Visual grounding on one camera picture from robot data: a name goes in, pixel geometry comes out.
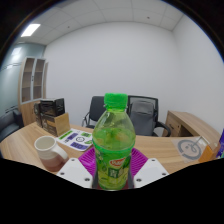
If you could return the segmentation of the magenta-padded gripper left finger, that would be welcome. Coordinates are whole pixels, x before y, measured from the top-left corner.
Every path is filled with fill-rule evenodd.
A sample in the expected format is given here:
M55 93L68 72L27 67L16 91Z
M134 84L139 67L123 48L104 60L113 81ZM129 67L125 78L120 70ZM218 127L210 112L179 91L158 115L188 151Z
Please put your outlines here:
M83 188L92 188L96 182L96 159L93 148L79 158L70 158L57 175Z

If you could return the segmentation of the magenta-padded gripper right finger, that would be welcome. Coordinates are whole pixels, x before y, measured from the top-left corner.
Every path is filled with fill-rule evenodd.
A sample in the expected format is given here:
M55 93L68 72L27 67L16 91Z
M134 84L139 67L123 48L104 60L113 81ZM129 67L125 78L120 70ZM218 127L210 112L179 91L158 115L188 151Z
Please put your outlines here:
M156 158L148 159L136 148L132 149L128 188L136 189L157 181L169 173Z

